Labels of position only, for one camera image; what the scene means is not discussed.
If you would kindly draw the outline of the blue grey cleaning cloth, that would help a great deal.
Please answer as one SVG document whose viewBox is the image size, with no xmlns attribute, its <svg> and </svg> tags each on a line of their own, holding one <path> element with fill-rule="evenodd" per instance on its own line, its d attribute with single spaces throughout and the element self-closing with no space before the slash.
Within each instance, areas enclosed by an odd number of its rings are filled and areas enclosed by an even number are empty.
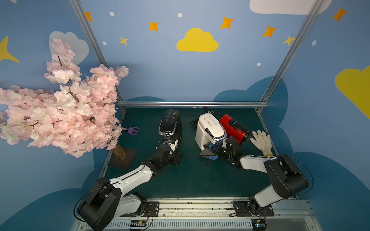
<svg viewBox="0 0 370 231">
<path fill-rule="evenodd" d="M 221 144 L 205 144 L 203 145 L 203 150 L 199 154 L 200 157 L 204 157 L 210 160 L 217 160 L 224 153 L 224 148 Z"/>
</svg>

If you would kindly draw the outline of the red coffee machine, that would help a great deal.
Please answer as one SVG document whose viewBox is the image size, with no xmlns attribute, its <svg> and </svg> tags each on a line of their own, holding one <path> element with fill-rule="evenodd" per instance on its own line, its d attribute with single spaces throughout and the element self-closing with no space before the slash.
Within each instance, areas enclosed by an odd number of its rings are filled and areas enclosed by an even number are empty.
<svg viewBox="0 0 370 231">
<path fill-rule="evenodd" d="M 232 118 L 229 115 L 222 116 L 220 120 L 221 125 L 226 130 L 226 133 L 234 137 L 239 144 L 243 142 L 248 142 L 251 138 L 251 132 L 246 129 L 241 123 Z"/>
</svg>

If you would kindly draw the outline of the black coffee machine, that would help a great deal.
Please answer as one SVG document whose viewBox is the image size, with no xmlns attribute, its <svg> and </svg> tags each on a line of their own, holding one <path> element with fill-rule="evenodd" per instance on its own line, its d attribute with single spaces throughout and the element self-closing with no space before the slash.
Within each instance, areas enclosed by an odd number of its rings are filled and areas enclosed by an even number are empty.
<svg viewBox="0 0 370 231">
<path fill-rule="evenodd" d="M 181 142 L 182 121 L 180 111 L 169 109 L 164 113 L 159 126 L 159 134 L 165 141 L 171 141 L 171 143 L 175 143 L 175 141 Z"/>
</svg>

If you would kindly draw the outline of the white coffee machine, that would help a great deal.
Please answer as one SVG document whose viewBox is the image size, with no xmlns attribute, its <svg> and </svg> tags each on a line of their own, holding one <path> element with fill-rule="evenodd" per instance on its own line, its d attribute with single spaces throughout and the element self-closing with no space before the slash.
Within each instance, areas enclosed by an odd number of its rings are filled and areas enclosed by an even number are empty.
<svg viewBox="0 0 370 231">
<path fill-rule="evenodd" d="M 199 116 L 195 141 L 201 151 L 205 149 L 205 145 L 220 144 L 226 138 L 226 130 L 212 113 Z"/>
</svg>

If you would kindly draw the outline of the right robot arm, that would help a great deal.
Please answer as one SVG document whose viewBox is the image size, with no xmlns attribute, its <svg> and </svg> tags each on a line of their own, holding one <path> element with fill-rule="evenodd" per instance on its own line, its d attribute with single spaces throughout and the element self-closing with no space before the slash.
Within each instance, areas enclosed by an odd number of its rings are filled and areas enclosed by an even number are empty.
<svg viewBox="0 0 370 231">
<path fill-rule="evenodd" d="M 259 157 L 240 152 L 236 139 L 228 137 L 213 149 L 215 153 L 228 159 L 237 168 L 266 173 L 270 185 L 249 198 L 248 208 L 257 214 L 271 204 L 301 192 L 309 187 L 309 181 L 288 155 Z"/>
</svg>

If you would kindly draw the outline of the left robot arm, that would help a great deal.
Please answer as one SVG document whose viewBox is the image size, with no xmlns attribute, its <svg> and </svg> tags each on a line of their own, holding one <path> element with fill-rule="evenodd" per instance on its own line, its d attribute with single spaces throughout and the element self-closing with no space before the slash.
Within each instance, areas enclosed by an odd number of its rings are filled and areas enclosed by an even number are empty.
<svg viewBox="0 0 370 231">
<path fill-rule="evenodd" d="M 144 215 L 146 198 L 137 192 L 127 193 L 158 176 L 167 165 L 178 165 L 181 154 L 177 149 L 178 141 L 165 141 L 151 158 L 133 171 L 110 180 L 98 179 L 78 205 L 77 214 L 94 231 L 104 230 L 114 218 Z"/>
</svg>

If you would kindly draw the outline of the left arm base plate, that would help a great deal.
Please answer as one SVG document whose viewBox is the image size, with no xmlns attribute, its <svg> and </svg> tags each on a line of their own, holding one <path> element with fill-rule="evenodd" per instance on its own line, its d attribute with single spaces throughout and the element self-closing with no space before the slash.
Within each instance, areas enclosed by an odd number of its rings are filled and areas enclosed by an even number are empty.
<svg viewBox="0 0 370 231">
<path fill-rule="evenodd" d="M 136 212 L 120 215 L 120 217 L 147 217 L 148 215 L 150 217 L 158 217 L 159 208 L 159 201 L 149 201 L 145 205 L 141 205 Z"/>
</svg>

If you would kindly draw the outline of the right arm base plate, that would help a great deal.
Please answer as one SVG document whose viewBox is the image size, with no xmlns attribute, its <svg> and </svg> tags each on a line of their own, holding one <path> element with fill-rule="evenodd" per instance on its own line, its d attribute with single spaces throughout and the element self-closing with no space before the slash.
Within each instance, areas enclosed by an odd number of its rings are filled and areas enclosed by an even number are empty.
<svg viewBox="0 0 370 231">
<path fill-rule="evenodd" d="M 234 201 L 232 206 L 237 217 L 273 217 L 275 215 L 271 205 L 261 207 L 253 201 Z"/>
</svg>

